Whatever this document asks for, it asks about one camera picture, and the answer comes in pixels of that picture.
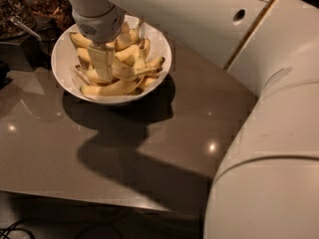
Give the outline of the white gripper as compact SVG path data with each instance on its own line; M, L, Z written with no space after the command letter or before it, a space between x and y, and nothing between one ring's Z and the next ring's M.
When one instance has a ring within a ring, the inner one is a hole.
M113 41L121 33L125 12L112 6L106 13L98 16L84 16L77 10L72 11L72 16L80 33L92 41L88 53L93 67L98 76L109 83L113 78L114 48L106 43Z

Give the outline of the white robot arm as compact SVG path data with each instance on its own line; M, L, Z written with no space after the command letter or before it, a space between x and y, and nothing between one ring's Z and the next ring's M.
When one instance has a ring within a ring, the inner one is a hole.
M70 0L95 41L125 13L208 61L180 63L184 99L232 114L255 104L205 197L203 239L319 239L318 11L301 0Z

